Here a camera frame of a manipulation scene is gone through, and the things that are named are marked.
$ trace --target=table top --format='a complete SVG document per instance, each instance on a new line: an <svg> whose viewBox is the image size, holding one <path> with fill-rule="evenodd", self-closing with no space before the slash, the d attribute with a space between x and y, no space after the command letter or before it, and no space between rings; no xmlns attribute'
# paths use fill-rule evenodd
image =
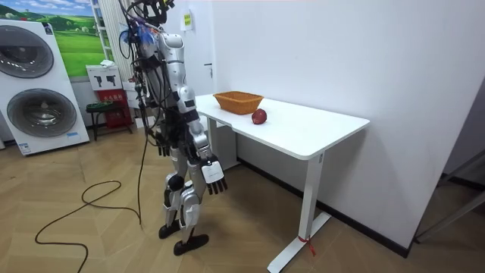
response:
<svg viewBox="0 0 485 273"><path fill-rule="evenodd" d="M369 123L364 118L263 99L259 108L268 119L253 124L251 114L236 115L222 110L213 95L196 96L199 114L232 127L233 131L301 160L309 160Z"/></svg>

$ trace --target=red box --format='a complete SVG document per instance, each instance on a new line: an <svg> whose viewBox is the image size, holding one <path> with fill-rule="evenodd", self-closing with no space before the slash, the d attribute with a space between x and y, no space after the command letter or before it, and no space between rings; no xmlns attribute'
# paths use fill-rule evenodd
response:
<svg viewBox="0 0 485 273"><path fill-rule="evenodd" d="M96 92L98 93L100 101L111 100L127 107L124 109L125 120L123 120L123 116L119 111L105 113L106 126L108 126L108 128L124 126L125 123L132 124L130 110L128 109L127 94L123 89L99 90Z"/></svg>

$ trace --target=white appliance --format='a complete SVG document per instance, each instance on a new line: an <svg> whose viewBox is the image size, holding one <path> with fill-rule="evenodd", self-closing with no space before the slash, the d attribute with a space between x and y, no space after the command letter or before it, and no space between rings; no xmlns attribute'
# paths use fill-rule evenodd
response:
<svg viewBox="0 0 485 273"><path fill-rule="evenodd" d="M89 141L49 24L0 20L0 110L23 155Z"/></svg>

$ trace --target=wicker basket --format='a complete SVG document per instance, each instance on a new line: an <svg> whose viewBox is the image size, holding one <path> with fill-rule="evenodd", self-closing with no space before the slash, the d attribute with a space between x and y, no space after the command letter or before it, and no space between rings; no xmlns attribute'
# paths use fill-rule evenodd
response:
<svg viewBox="0 0 485 273"><path fill-rule="evenodd" d="M214 94L222 109L238 115L251 114L258 109L262 96L230 91Z"/></svg>

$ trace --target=fire extinguisher box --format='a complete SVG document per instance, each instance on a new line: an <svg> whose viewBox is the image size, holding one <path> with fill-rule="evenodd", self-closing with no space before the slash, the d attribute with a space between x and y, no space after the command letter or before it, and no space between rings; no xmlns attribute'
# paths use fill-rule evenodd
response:
<svg viewBox="0 0 485 273"><path fill-rule="evenodd" d="M93 90L123 89L118 66L87 65L86 70Z"/></svg>
<svg viewBox="0 0 485 273"><path fill-rule="evenodd" d="M109 128L115 128L124 126L125 124L132 124L130 110L128 109L127 94L123 89L114 90L98 90L96 91L100 101L112 101L117 104L125 106L124 117L119 111L110 111L105 113L106 126Z"/></svg>

